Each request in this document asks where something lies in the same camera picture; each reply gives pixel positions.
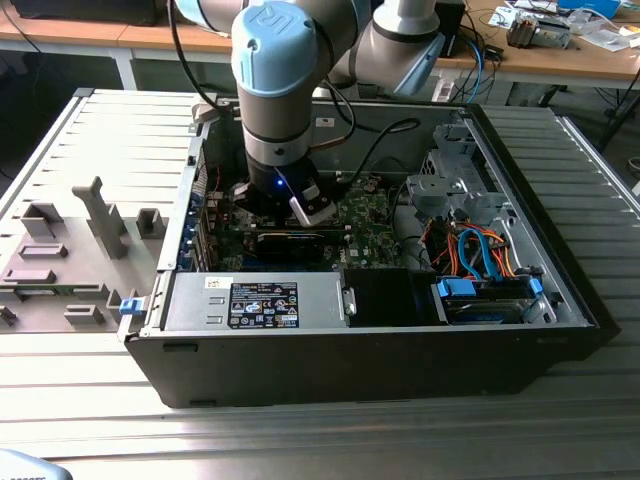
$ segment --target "motherboard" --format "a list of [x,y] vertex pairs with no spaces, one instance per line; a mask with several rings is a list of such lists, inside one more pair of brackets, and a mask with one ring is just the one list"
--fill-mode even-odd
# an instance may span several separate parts
[[211,202],[209,218],[213,270],[332,271],[391,268],[402,259],[389,225],[388,186],[363,176],[331,218],[312,229],[291,216],[277,224],[231,203],[226,195]]

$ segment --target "black cable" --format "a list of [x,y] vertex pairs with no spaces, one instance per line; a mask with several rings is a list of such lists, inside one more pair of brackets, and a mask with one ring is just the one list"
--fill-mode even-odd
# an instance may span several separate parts
[[628,117],[631,116],[636,106],[638,105],[638,102],[640,101],[640,93],[638,93],[636,98],[632,100],[629,105],[627,105],[623,113],[620,116],[618,116],[618,110],[620,110],[620,107],[629,96],[629,93],[631,93],[631,91],[633,90],[634,85],[638,81],[638,77],[640,77],[640,67],[638,68],[638,71],[633,77],[633,80],[629,84],[629,88],[627,88],[626,92],[624,92],[624,95],[620,99],[620,103],[613,110],[613,115],[607,122],[607,127],[605,128],[605,131],[602,134],[602,137],[600,138],[600,142],[598,142],[598,150],[600,152],[604,151],[604,149],[607,148],[607,145],[609,145],[609,142],[611,141],[611,139],[615,136],[616,133],[618,133],[618,130],[620,129],[622,124],[627,120]]
[[[333,106],[336,108],[336,111],[338,112],[338,115],[340,115],[340,118],[342,118],[342,120],[344,120],[345,122],[350,123],[351,120],[344,114],[344,112],[340,108],[340,103],[338,102],[338,98],[336,97],[336,94],[333,92],[333,90],[329,90],[329,94],[331,95],[331,100],[333,101]],[[420,125],[421,125],[421,123],[418,123],[417,125],[411,125],[409,127],[397,128],[397,129],[394,129],[392,132],[389,132],[389,133],[408,132],[409,130],[413,130],[414,128],[418,128]],[[382,130],[380,130],[379,128],[371,127],[369,125],[363,125],[363,124],[358,123],[358,122],[355,122],[355,128],[357,128],[358,130],[362,130],[362,131],[365,131],[365,132],[371,132],[371,133],[381,133],[382,132]]]
[[[481,49],[480,45],[478,45],[476,42],[474,42],[472,39],[468,38],[466,35],[462,35],[462,37],[464,37],[465,40],[469,40],[471,43],[473,43],[476,48],[478,49],[478,51],[484,55],[484,49]],[[475,58],[475,65],[473,66],[473,68],[471,70],[469,70],[469,73],[467,74],[467,78],[465,78],[464,83],[462,84],[462,86],[458,89],[458,91],[455,93],[455,95],[449,100],[449,103],[453,103],[456,101],[456,99],[458,98],[458,95],[460,95],[462,93],[462,97],[460,98],[460,103],[464,103],[464,96],[467,93],[465,88],[467,86],[467,83],[469,83],[469,80],[471,79],[471,75],[473,74],[474,71],[476,71],[476,69],[478,69],[480,66],[480,63],[478,62],[478,59]]]
[[624,122],[626,122],[629,119],[629,117],[633,114],[633,112],[638,107],[638,105],[640,105],[640,92],[636,94],[636,97],[633,100],[631,100],[629,105],[627,105],[624,108],[624,110],[620,115],[615,117],[615,120],[613,121],[613,123],[607,128],[607,130],[605,130],[600,140],[600,144],[598,145],[599,147],[598,150],[600,152],[604,151],[604,149],[607,148],[607,145],[609,145],[609,142],[611,141],[611,139],[615,136],[616,133],[618,133],[618,130],[620,130],[620,127],[622,127]]
[[398,202],[400,202],[400,195],[402,195],[402,191],[405,190],[406,188],[407,188],[407,184],[403,182],[403,184],[398,189],[398,193],[396,193],[396,196],[393,199],[393,204],[391,205],[391,212],[390,212],[391,219],[389,224],[391,226],[391,233],[393,234],[393,238],[398,238],[398,235],[396,232],[396,210],[398,209]]
[[360,176],[360,173],[362,172],[362,169],[365,167],[365,165],[369,161],[369,158],[371,158],[371,155],[375,151],[375,149],[378,146],[378,144],[380,144],[380,142],[382,140],[384,140],[384,137],[386,137],[389,133],[391,133],[391,131],[394,128],[397,128],[397,127],[405,125],[405,124],[415,125],[413,128],[417,128],[420,125],[420,120],[418,120],[417,118],[404,118],[402,120],[398,120],[397,122],[393,122],[392,124],[388,125],[384,130],[382,130],[382,132],[380,132],[378,134],[376,139],[373,141],[373,143],[369,147],[369,150],[367,151],[367,153],[362,158],[362,161],[360,162],[360,165],[356,169],[356,171],[353,174],[353,176],[351,177],[351,179],[348,182],[346,182],[345,185],[347,187],[347,191],[349,190],[349,188],[351,188],[351,186],[354,184],[356,179]]
[[7,20],[9,20],[9,23],[13,25],[13,28],[18,30],[20,35],[22,35],[22,38],[24,38],[29,43],[29,45],[31,45],[34,48],[36,52],[42,53],[42,50],[36,47],[36,44],[33,43],[29,37],[27,37],[27,35],[22,31],[22,29],[18,25],[16,25],[16,22],[14,22],[13,19],[9,16],[9,12],[7,12],[7,7],[5,5],[5,0],[0,0],[0,3],[2,3],[2,11],[4,12],[4,16],[7,17]]
[[347,97],[345,97],[342,94],[342,92],[338,90],[336,86],[333,83],[331,83],[331,81],[328,78],[324,80],[324,84],[329,88],[329,92],[331,92],[331,98],[335,98],[334,95],[337,95],[338,97],[340,97],[340,100],[342,100],[342,102],[345,104],[345,106],[347,107],[347,110],[349,110],[349,115],[351,115],[351,118],[347,119],[346,121],[350,124],[350,126],[349,126],[349,131],[341,137],[334,138],[326,142],[318,143],[316,145],[311,145],[309,149],[312,152],[317,152],[318,150],[326,150],[327,148],[335,147],[337,145],[342,145],[347,140],[349,140],[353,135],[353,133],[356,131],[356,123],[357,123],[356,114],[353,111],[353,107],[351,106],[351,103],[349,102],[349,100],[347,100]]
[[5,178],[8,178],[9,180],[15,180],[16,179],[16,177],[12,177],[11,175],[7,175],[6,173],[4,173],[2,171],[2,169],[0,169],[0,175],[2,175]]
[[613,108],[617,108],[617,105],[616,105],[616,104],[614,104],[614,103],[611,103],[611,100],[609,100],[607,97],[605,97],[605,96],[603,95],[603,93],[600,91],[600,89],[599,89],[599,88],[594,88],[594,90],[596,91],[596,93],[598,94],[598,96],[599,96],[599,97],[600,97],[600,98],[601,98],[605,103],[607,103],[607,105],[609,105],[610,107],[613,107]]
[[406,173],[409,173],[409,174],[411,173],[411,171],[409,170],[409,168],[408,168],[404,163],[402,163],[400,160],[398,160],[396,157],[394,157],[394,156],[392,156],[392,155],[387,155],[386,157],[381,157],[381,158],[379,158],[378,160],[375,160],[375,161],[371,164],[371,166],[369,167],[369,170],[373,171],[373,167],[374,167],[374,165],[377,165],[377,164],[379,164],[380,162],[384,162],[384,161],[386,161],[386,160],[388,160],[388,161],[391,161],[391,162],[395,163],[395,164],[396,164],[396,165],[398,165],[400,168],[402,168]]
[[202,99],[207,102],[211,108],[218,112],[224,112],[225,109],[216,105],[216,103],[209,98],[209,96],[205,93],[205,91],[200,87],[200,84],[197,82],[196,78],[193,76],[191,69],[189,68],[189,64],[187,63],[187,59],[184,56],[184,51],[182,50],[182,44],[180,43],[180,37],[178,35],[178,27],[176,24],[176,12],[175,12],[175,0],[169,0],[167,2],[167,14],[169,17],[169,28],[171,29],[171,37],[173,38],[173,45],[176,49],[176,54],[178,55],[178,60],[180,60],[180,64],[182,65],[182,69],[184,70],[185,75],[191,82],[191,86],[194,88],[196,92],[202,97]]

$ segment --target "blue drive bracket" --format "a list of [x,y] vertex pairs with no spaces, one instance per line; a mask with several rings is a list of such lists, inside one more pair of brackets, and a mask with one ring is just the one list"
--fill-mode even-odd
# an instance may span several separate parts
[[443,278],[438,282],[440,298],[475,297],[476,288],[467,278]]

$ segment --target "blue cable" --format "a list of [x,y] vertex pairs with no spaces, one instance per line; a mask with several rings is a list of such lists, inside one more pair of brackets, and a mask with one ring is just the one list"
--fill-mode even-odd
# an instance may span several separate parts
[[480,275],[480,273],[478,273],[478,271],[475,268],[469,265],[469,262],[467,262],[467,259],[464,258],[465,240],[472,233],[474,233],[478,237],[478,240],[480,240],[480,247],[482,249],[482,260],[484,261],[484,267],[487,270],[487,274],[490,277],[495,278],[497,281],[501,281],[502,275],[498,273],[498,269],[491,261],[491,255],[489,254],[489,242],[487,241],[486,237],[482,234],[482,232],[480,232],[479,230],[476,230],[475,228],[470,228],[468,230],[465,230],[460,234],[460,237],[458,237],[458,257],[460,258],[460,264],[464,268],[466,268],[471,275],[476,277],[476,280],[482,280],[482,275]]
[[471,45],[471,48],[473,48],[474,52],[476,53],[476,58],[478,59],[478,78],[476,78],[476,86],[474,87],[473,92],[469,97],[469,100],[467,100],[467,103],[471,103],[473,99],[476,97],[478,93],[478,88],[480,87],[480,83],[482,82],[482,72],[484,70],[484,62],[482,61],[482,55],[480,54],[480,50],[478,49],[476,44],[473,43],[468,38],[465,38],[465,40],[469,45]]

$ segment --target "gray plastic bracket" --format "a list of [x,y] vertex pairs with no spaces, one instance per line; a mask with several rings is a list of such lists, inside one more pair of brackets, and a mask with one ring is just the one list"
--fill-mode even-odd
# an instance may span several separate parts
[[[90,186],[73,187],[71,191],[76,197],[84,202],[84,205],[89,212],[89,216],[91,217],[93,230],[102,240],[109,258],[121,258],[127,253],[127,247],[122,243],[120,236],[118,235],[121,227],[119,225],[114,225],[111,213],[100,195],[101,188],[102,180],[100,180],[100,177],[95,177]],[[120,222],[122,222],[120,214],[118,214],[118,218],[120,219]]]

